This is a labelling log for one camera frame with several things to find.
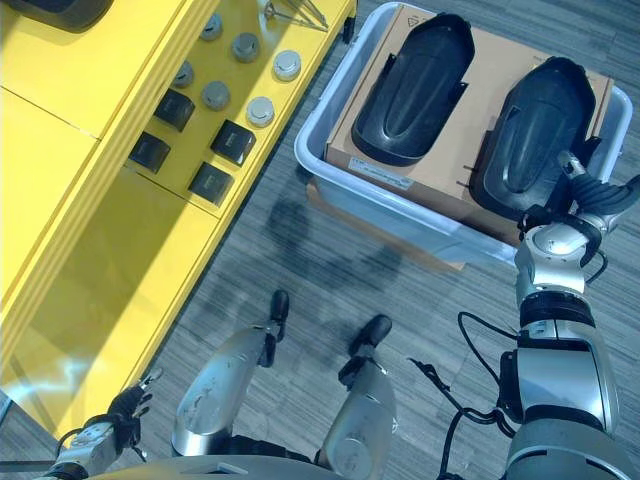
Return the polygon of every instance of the floor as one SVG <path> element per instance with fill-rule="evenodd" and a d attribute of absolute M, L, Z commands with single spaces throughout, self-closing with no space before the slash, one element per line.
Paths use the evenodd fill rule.
<path fill-rule="evenodd" d="M 357 27 L 381 2 L 361 0 Z M 568 56 L 613 77 L 640 105 L 640 3 L 637 0 L 413 0 L 434 12 L 457 13 L 474 26 Z M 165 369 L 152 411 L 143 419 L 151 459 L 170 455 L 169 436 L 181 395 L 199 368 L 235 330 L 263 319 L 271 292 L 291 295 L 287 338 L 272 369 L 260 369 L 249 389 L 236 433 L 281 443 L 313 456 L 345 398 L 337 371 L 360 325 L 376 313 L 394 321 L 380 347 L 392 375 L 399 429 L 386 478 L 435 478 L 454 413 L 408 361 L 431 362 L 465 404 L 488 409 L 496 388 L 457 331 L 456 314 L 469 310 L 516 326 L 514 271 L 467 265 L 460 273 L 432 273 L 311 207 L 304 172 L 296 168 L 295 136 L 331 77 L 346 46 L 336 44 L 283 134 L 223 246 L 209 263 L 154 364 Z M 640 116 L 627 134 L 614 179 L 640 173 Z M 588 290 L 618 382 L 617 439 L 640 470 L 640 210 L 606 242 L 607 272 Z M 510 341 L 471 327 L 493 365 Z M 15 405 L 0 428 L 0 459 L 51 458 L 55 441 Z M 468 480 L 502 474 L 509 443 L 494 427 L 462 422 L 450 470 Z M 125 453 L 116 467 L 136 464 Z M 33 475 L 0 478 L 32 478 Z"/>

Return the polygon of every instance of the cardboard box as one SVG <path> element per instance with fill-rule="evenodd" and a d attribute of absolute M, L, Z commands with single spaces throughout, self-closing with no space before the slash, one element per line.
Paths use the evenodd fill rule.
<path fill-rule="evenodd" d="M 471 198 L 468 185 L 485 136 L 493 130 L 507 94 L 549 54 L 472 28 L 476 51 L 462 79 L 469 86 L 421 161 L 409 167 L 380 163 L 361 152 L 351 139 L 351 127 L 389 54 L 397 54 L 410 31 L 432 17 L 413 7 L 398 7 L 329 136 L 325 160 L 505 243 L 517 245 L 516 222 L 478 205 Z M 600 130 L 613 81 L 589 71 L 587 77 L 596 97 L 590 136 Z"/>

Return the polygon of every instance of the label on box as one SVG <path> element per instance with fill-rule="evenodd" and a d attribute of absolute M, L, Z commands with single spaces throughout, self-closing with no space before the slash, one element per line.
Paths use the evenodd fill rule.
<path fill-rule="evenodd" d="M 399 188 L 400 190 L 409 190 L 411 185 L 413 185 L 413 180 L 410 178 L 390 172 L 384 168 L 376 167 L 356 157 L 351 157 L 351 160 L 349 160 L 349 169 L 366 175 L 367 177 L 374 178 L 379 182 L 391 185 L 392 187 Z"/>

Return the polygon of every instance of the black square button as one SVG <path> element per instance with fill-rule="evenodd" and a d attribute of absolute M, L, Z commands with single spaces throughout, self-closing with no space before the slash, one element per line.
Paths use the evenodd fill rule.
<path fill-rule="evenodd" d="M 153 114 L 181 132 L 195 108 L 196 106 L 186 95 L 174 90 L 167 90 Z"/>
<path fill-rule="evenodd" d="M 213 165 L 203 163 L 189 185 L 189 190 L 215 205 L 220 205 L 231 183 L 233 183 L 231 175 Z"/>
<path fill-rule="evenodd" d="M 255 143 L 256 136 L 251 130 L 225 120 L 211 144 L 211 150 L 236 165 L 242 165 Z"/>
<path fill-rule="evenodd" d="M 164 159 L 167 158 L 171 148 L 157 137 L 142 132 L 133 150 L 129 154 L 129 159 L 147 167 L 153 173 L 158 173 Z"/>

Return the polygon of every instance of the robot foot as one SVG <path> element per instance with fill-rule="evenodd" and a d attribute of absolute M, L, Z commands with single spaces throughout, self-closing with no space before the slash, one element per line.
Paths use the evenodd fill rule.
<path fill-rule="evenodd" d="M 391 331 L 391 319 L 386 315 L 376 315 L 362 327 L 358 336 L 349 345 L 349 356 L 353 357 L 363 345 L 371 345 L 373 348 L 384 340 Z"/>
<path fill-rule="evenodd" d="M 271 297 L 271 320 L 280 327 L 278 343 L 284 338 L 287 316 L 289 315 L 289 294 L 284 290 L 276 290 Z"/>
<path fill-rule="evenodd" d="M 391 319 L 386 315 L 376 315 L 362 327 L 358 336 L 349 345 L 351 359 L 338 372 L 338 380 L 347 390 L 351 389 L 362 366 L 373 358 L 378 344 L 391 331 Z"/>

